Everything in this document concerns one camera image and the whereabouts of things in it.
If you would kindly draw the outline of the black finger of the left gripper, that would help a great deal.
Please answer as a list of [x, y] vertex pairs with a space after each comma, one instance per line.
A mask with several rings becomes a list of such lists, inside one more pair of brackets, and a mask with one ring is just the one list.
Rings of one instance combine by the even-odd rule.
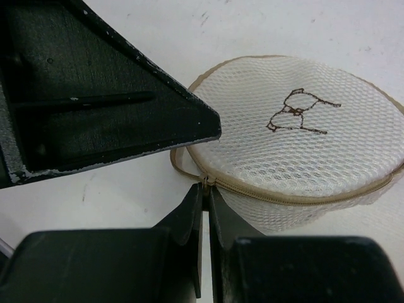
[[221, 133], [217, 112], [85, 2], [1, 2], [1, 187]]

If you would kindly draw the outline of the white mesh laundry bag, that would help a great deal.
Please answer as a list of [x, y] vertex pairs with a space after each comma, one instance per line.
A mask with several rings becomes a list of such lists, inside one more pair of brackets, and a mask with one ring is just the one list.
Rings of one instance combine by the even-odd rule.
[[403, 106], [372, 83], [289, 56], [224, 61], [190, 86], [215, 109], [217, 140], [174, 148], [170, 161], [217, 187], [264, 234], [374, 203], [403, 177]]

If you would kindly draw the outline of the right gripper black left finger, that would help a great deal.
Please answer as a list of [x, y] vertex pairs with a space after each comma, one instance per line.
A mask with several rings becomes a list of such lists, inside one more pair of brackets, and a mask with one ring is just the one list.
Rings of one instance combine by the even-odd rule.
[[167, 233], [160, 299], [201, 297], [203, 187], [193, 184], [181, 203], [153, 228]]

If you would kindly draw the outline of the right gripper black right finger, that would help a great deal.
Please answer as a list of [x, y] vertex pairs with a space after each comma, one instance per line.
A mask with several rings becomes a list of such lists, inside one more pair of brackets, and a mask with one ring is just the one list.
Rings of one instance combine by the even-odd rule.
[[237, 239], [264, 237], [225, 202], [216, 186], [208, 196], [214, 302], [244, 302], [244, 274]]

